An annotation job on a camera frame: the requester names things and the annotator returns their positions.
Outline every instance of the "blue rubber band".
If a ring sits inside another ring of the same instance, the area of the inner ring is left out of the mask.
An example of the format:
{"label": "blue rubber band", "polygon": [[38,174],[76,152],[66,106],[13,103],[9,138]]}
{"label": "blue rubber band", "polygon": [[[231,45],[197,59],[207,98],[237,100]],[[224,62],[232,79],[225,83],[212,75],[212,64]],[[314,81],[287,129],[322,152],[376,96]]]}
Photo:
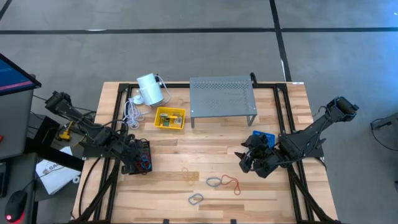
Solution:
{"label": "blue rubber band", "polygon": [[[196,196],[200,196],[200,197],[201,197],[201,200],[199,200],[199,201],[196,202],[196,203],[191,202],[191,199],[193,199],[193,198],[196,197]],[[188,202],[189,202],[191,205],[197,205],[197,204],[199,204],[201,201],[203,201],[204,199],[205,199],[205,198],[203,197],[202,194],[194,194],[194,195],[192,195],[191,197],[188,198]]]}
{"label": "blue rubber band", "polygon": [[150,169],[152,167],[152,165],[149,163],[149,165],[146,167],[146,165],[144,163],[149,162],[149,159],[146,155],[142,155],[141,156],[141,167],[143,169]]}
{"label": "blue rubber band", "polygon": [[[211,183],[209,183],[209,180],[218,180],[219,183],[211,184]],[[221,179],[218,178],[218,177],[209,177],[209,178],[207,178],[207,180],[206,180],[206,184],[209,185],[210,187],[218,187],[218,186],[221,185]]]}

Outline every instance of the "floor tile line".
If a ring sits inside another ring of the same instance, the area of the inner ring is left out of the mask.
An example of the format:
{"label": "floor tile line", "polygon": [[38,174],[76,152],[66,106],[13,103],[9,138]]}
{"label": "floor tile line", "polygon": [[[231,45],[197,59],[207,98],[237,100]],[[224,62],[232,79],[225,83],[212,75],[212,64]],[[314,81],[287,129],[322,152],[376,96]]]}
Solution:
{"label": "floor tile line", "polygon": [[10,6],[12,0],[7,0],[6,3],[4,3],[3,7],[1,8],[0,11],[0,20],[1,18],[4,16],[4,14],[6,13],[8,7]]}
{"label": "floor tile line", "polygon": [[282,32],[398,32],[398,27],[281,28]]}
{"label": "floor tile line", "polygon": [[281,31],[282,29],[280,28],[280,24],[279,24],[279,17],[278,17],[278,12],[276,9],[275,0],[269,0],[269,4],[271,6],[272,18],[274,20],[276,40],[278,42],[279,55],[280,55],[280,59],[282,61],[285,82],[291,82],[292,76],[290,75],[289,63],[287,61],[285,44],[284,44],[284,39],[282,36],[282,31]]}
{"label": "floor tile line", "polygon": [[173,29],[90,29],[90,30],[0,30],[0,34],[191,34],[191,33],[261,33],[275,32],[268,27],[209,27]]}

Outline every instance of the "yellow box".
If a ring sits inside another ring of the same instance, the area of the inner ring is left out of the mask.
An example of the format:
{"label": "yellow box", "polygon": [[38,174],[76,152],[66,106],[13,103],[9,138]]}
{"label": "yellow box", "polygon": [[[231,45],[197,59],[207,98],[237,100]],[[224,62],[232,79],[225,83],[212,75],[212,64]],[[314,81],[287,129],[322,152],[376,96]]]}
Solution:
{"label": "yellow box", "polygon": [[[163,126],[163,120],[165,119],[164,117],[160,117],[160,114],[168,114],[170,117],[169,125],[168,126]],[[180,117],[182,118],[181,120],[181,125],[179,125],[178,118],[175,119],[175,117]],[[185,122],[185,110],[181,108],[166,108],[166,107],[158,107],[156,111],[156,117],[155,117],[155,127],[158,128],[165,128],[165,129],[183,129],[184,128],[184,122]]]}

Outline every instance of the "blue object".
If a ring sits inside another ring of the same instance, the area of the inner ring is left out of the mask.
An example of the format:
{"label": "blue object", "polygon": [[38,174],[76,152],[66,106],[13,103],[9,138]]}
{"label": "blue object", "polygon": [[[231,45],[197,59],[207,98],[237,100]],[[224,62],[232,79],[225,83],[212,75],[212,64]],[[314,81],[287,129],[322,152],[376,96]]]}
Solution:
{"label": "blue object", "polygon": [[[219,183],[211,184],[211,183],[208,182],[209,180],[218,180]],[[207,178],[207,180],[206,180],[206,184],[209,185],[210,187],[218,187],[218,186],[220,186],[220,184],[221,184],[221,179],[218,178],[218,177],[209,177],[209,178]]]}
{"label": "blue object", "polygon": [[263,133],[261,131],[253,131],[253,135],[259,136],[260,134],[265,134],[268,139],[268,146],[273,147],[275,144],[275,134]]}
{"label": "blue object", "polygon": [[152,165],[150,164],[149,159],[148,159],[148,157],[146,155],[142,155],[141,156],[141,161],[142,161],[141,162],[141,167],[143,169],[149,170],[152,167]]}
{"label": "blue object", "polygon": [[[201,200],[199,200],[198,202],[191,202],[191,199],[193,199],[195,196],[200,196],[201,197]],[[194,194],[194,195],[192,195],[191,197],[189,197],[188,198],[188,202],[191,204],[191,205],[197,205],[197,204],[199,204],[201,201],[203,201],[203,199],[205,199],[204,197],[203,197],[203,195],[202,194]]]}
{"label": "blue object", "polygon": [[0,93],[36,86],[29,78],[0,59]]}

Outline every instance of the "table leg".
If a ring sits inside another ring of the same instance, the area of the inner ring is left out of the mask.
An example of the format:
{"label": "table leg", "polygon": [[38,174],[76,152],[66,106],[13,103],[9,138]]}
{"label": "table leg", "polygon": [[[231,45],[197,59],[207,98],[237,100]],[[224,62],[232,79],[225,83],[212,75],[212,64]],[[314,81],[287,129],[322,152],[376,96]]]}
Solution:
{"label": "table leg", "polygon": [[251,126],[251,124],[254,121],[254,118],[256,118],[257,115],[253,115],[250,119],[250,116],[246,116],[246,118],[248,119],[248,126]]}

